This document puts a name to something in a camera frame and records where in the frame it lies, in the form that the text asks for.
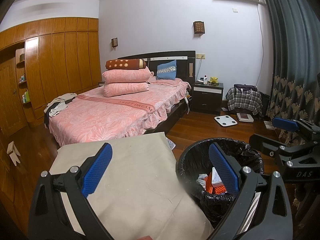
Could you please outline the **blue cushion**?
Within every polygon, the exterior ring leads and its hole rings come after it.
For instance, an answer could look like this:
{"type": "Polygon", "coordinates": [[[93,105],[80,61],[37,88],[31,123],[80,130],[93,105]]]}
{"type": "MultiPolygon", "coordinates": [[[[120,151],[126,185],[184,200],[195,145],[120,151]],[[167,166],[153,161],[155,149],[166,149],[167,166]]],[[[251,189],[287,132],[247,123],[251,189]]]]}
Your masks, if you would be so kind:
{"type": "Polygon", "coordinates": [[[176,60],[163,63],[157,66],[156,79],[175,80],[177,72],[176,60]]]}

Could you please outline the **wall socket plate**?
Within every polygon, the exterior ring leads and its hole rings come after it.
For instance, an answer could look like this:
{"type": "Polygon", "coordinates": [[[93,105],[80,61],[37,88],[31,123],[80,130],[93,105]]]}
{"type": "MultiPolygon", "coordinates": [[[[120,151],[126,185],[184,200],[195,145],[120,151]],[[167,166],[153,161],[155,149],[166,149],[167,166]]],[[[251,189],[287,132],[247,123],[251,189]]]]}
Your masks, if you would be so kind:
{"type": "Polygon", "coordinates": [[[206,58],[205,54],[196,54],[196,59],[204,60],[206,58]]]}

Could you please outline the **black nightstand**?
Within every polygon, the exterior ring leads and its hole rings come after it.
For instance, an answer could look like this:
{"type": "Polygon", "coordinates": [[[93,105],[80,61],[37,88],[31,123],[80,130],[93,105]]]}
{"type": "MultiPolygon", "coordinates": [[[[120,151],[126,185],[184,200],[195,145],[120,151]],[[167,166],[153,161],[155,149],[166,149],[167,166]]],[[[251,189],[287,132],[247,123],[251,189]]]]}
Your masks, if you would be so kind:
{"type": "Polygon", "coordinates": [[[193,112],[220,115],[223,98],[223,83],[211,85],[195,82],[192,87],[191,110],[193,112]]]}

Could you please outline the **wall lamp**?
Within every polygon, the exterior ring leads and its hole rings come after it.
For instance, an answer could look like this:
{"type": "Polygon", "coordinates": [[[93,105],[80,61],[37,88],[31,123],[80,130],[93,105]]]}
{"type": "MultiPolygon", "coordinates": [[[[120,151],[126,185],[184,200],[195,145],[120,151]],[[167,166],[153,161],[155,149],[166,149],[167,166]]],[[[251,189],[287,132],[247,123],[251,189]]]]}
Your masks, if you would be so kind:
{"type": "Polygon", "coordinates": [[[112,48],[116,48],[118,46],[118,38],[112,38],[111,39],[111,46],[112,48]]]}
{"type": "Polygon", "coordinates": [[[203,35],[205,34],[205,26],[202,21],[193,22],[194,34],[203,35]]]}

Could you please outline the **orange foam net sleeve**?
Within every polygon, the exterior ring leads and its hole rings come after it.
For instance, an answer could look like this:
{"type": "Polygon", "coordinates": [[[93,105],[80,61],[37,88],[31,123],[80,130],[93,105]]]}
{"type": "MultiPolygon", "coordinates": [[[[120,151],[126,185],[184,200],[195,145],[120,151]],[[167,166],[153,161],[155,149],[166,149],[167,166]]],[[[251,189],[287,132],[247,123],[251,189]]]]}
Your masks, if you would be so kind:
{"type": "Polygon", "coordinates": [[[213,183],[212,181],[212,174],[210,174],[205,179],[205,191],[210,194],[224,194],[227,192],[223,182],[221,180],[216,181],[213,183]]]}

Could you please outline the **white bathroom scale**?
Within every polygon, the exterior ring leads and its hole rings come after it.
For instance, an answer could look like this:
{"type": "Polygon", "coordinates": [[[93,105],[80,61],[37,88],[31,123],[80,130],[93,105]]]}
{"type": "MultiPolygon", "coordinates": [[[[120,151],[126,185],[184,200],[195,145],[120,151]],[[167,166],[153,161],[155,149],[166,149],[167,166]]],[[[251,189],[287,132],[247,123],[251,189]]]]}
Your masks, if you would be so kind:
{"type": "Polygon", "coordinates": [[[222,127],[229,127],[229,126],[234,126],[238,124],[238,122],[229,115],[216,116],[214,119],[222,127]]]}

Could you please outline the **bed with pink cover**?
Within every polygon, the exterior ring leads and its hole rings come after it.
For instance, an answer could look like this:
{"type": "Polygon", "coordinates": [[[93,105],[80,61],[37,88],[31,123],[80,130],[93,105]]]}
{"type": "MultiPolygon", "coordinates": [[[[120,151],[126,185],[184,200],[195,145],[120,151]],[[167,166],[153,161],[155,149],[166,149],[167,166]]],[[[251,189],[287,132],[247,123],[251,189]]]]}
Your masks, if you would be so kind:
{"type": "Polygon", "coordinates": [[[60,146],[143,135],[166,121],[190,89],[179,78],[153,80],[148,87],[112,98],[104,96],[104,87],[82,93],[49,118],[49,131],[60,146]]]}

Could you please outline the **clothes pile on bed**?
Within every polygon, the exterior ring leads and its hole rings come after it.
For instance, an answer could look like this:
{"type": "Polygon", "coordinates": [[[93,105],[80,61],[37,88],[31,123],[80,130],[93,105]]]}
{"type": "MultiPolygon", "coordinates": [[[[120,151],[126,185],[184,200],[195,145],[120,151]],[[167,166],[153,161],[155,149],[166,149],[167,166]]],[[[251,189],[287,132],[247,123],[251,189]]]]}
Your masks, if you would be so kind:
{"type": "Polygon", "coordinates": [[[66,93],[53,99],[48,103],[44,109],[44,126],[49,128],[50,118],[58,115],[61,111],[64,111],[68,106],[67,104],[72,102],[77,97],[76,93],[66,93]]]}

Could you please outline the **white blue cardboard box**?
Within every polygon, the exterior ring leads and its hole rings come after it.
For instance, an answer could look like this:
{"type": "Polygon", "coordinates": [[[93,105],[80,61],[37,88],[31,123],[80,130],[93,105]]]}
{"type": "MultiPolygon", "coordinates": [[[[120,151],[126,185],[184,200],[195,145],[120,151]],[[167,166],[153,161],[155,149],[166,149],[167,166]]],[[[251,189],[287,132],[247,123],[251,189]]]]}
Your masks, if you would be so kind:
{"type": "Polygon", "coordinates": [[[212,168],[212,186],[213,187],[223,186],[222,179],[220,178],[215,167],[212,168]]]}

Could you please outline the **wooden wardrobe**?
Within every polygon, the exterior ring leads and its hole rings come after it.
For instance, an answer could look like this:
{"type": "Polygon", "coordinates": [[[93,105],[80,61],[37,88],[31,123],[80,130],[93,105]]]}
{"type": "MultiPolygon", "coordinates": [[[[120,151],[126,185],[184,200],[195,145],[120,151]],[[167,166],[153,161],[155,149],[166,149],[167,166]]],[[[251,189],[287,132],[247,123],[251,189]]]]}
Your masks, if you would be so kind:
{"type": "Polygon", "coordinates": [[[101,81],[98,19],[45,18],[1,31],[1,131],[42,120],[57,96],[101,81]]]}

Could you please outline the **white lotion bottle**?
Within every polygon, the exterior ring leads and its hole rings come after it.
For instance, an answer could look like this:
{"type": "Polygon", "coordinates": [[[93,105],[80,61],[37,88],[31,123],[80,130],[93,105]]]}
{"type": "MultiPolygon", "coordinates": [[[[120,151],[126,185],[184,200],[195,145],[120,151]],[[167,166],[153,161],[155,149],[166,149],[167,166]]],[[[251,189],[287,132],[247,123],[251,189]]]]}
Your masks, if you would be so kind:
{"type": "Polygon", "coordinates": [[[204,85],[208,84],[208,77],[206,75],[204,75],[204,77],[203,77],[203,84],[204,85]]]}

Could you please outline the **book on floor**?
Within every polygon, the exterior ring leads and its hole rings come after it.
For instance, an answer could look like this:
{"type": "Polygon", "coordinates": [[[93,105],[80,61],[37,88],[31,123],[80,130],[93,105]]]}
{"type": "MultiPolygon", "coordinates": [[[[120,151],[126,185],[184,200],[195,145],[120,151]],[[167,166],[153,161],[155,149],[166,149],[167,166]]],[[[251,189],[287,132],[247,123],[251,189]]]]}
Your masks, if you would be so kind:
{"type": "Polygon", "coordinates": [[[254,122],[254,119],[253,119],[253,117],[252,117],[250,114],[247,114],[247,113],[237,113],[236,116],[237,116],[237,119],[238,119],[240,122],[249,122],[249,123],[253,123],[253,122],[254,122]]]}

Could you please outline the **blue plastic bag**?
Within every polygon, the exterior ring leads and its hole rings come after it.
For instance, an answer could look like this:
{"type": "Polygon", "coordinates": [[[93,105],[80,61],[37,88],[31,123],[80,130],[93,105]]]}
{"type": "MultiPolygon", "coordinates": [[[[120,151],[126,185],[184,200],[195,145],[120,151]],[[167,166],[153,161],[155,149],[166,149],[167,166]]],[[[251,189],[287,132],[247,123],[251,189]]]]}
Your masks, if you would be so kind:
{"type": "Polygon", "coordinates": [[[205,189],[207,178],[208,178],[207,174],[199,174],[196,182],[199,183],[205,189]]]}

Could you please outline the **left wall lamp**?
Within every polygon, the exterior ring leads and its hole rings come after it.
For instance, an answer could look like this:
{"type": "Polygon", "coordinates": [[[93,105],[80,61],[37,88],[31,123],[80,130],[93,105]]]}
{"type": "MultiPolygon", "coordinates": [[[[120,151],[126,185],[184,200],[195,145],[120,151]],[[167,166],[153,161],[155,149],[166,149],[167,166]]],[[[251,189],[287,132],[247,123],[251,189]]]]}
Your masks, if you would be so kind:
{"type": "Polygon", "coordinates": [[[118,46],[118,38],[112,38],[111,39],[111,46],[112,48],[116,48],[118,46]]]}

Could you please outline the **black trash bin with liner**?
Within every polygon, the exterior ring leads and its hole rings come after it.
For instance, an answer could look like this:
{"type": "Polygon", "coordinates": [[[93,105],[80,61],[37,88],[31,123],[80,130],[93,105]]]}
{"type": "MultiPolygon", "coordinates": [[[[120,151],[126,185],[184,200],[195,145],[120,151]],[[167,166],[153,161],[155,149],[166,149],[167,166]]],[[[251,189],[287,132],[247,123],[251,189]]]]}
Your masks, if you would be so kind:
{"type": "Polygon", "coordinates": [[[248,166],[256,173],[264,173],[260,153],[243,141],[208,138],[193,143],[183,151],[176,163],[178,180],[213,227],[219,224],[234,200],[231,194],[215,190],[212,185],[212,182],[222,179],[221,172],[214,167],[209,158],[209,147],[215,142],[226,155],[234,157],[241,166],[248,166]]]}

